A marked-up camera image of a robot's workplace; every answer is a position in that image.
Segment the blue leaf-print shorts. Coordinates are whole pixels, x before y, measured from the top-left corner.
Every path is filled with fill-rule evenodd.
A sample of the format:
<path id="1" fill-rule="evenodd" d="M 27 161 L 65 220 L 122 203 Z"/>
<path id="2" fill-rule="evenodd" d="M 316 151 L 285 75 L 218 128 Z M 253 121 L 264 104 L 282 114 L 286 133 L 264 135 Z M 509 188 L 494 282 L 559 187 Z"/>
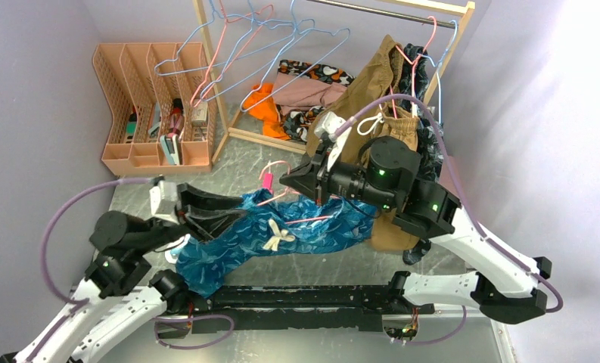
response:
<path id="1" fill-rule="evenodd" d="M 191 238 L 175 263 L 189 289 L 213 295 L 225 276 L 253 257 L 328 254 L 372 235 L 377 209 L 358 200 L 331 198 L 319 206 L 307 197 L 273 200 L 266 189 L 243 195 L 246 215 L 210 242 Z"/>

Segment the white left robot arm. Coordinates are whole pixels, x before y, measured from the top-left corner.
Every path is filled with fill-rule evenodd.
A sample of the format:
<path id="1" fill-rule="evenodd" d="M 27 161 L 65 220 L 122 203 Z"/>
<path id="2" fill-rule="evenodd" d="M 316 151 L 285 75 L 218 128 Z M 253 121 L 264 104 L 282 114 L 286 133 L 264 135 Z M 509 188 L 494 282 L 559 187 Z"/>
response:
<path id="1" fill-rule="evenodd" d="M 51 323 L 3 362 L 97 362 L 115 345 L 164 313 L 190 312 L 193 296 L 173 270 L 151 272 L 146 259 L 183 237 L 218 238 L 243 218 L 240 197 L 208 193 L 187 183 L 152 180 L 151 215 L 119 211 L 99 217 L 89 240 L 96 257 Z"/>

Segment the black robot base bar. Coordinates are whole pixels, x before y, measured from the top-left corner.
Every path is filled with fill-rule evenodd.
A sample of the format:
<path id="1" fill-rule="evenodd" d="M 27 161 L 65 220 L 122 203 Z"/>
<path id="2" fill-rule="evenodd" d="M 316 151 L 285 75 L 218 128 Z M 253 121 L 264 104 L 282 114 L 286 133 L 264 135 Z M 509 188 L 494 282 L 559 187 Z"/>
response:
<path id="1" fill-rule="evenodd" d="M 160 287 L 168 317 L 181 315 L 193 333 L 221 330 L 353 328 L 381 332 L 386 317 L 431 314 L 431 304 L 416 306 L 386 285 L 317 287 L 222 287 L 202 297 L 185 286 Z"/>

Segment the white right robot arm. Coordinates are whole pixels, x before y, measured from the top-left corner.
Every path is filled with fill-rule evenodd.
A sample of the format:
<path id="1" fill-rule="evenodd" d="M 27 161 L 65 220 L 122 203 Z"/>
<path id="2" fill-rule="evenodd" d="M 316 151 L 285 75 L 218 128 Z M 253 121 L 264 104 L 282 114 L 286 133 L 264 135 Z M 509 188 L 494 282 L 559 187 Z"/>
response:
<path id="1" fill-rule="evenodd" d="M 342 162 L 325 139 L 280 182 L 318 204 L 337 196 L 391 211 L 392 224 L 401 231 L 441 246 L 471 266 L 460 275 L 397 272 L 387 293 L 394 312 L 447 304 L 477 309 L 504 324 L 520 324 L 549 311 L 547 294 L 539 288 L 551 274 L 549 259 L 522 256 L 473 223 L 457 196 L 418 177 L 420 155 L 402 141 L 374 138 L 362 152 L 368 155 L 364 166 Z"/>

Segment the pink wire hanger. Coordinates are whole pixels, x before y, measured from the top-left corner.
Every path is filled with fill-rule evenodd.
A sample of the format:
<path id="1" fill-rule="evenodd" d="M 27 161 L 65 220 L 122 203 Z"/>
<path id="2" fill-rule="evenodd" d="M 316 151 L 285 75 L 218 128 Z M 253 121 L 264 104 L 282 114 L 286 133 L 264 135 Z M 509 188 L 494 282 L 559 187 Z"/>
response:
<path id="1" fill-rule="evenodd" d="M 274 175 L 274 172 L 272 171 L 272 168 L 277 165 L 286 165 L 287 172 L 290 172 L 290 170 L 291 170 L 291 164 L 288 161 L 285 161 L 285 160 L 269 161 L 262 168 L 262 170 L 260 172 L 260 176 L 259 176 L 260 181 L 262 181 L 263 174 L 265 172 L 270 172 L 273 174 L 273 184 L 274 184 L 275 175 Z M 261 202 L 260 206 L 263 206 L 263 205 L 269 204 L 273 201 L 276 201 L 276 200 L 286 196 L 287 194 L 298 194 L 298 192 L 294 191 L 293 189 L 291 189 L 289 187 L 284 187 L 283 191 L 281 191 L 279 193 L 275 192 L 274 188 L 273 188 L 273 193 L 270 193 L 270 194 L 272 195 L 272 197 L 269 198 L 268 200 L 264 200 L 263 202 Z M 298 226 L 298 225 L 310 224 L 310 223 L 314 223 L 314 222 L 328 221 L 329 219 L 333 219 L 333 218 L 334 218 L 334 215 L 315 216 L 315 217 L 310 217 L 310 218 L 305 218 L 305 219 L 296 219 L 296 220 L 292 220 L 289 222 L 284 222 L 284 224 L 288 225 L 288 226 Z"/>

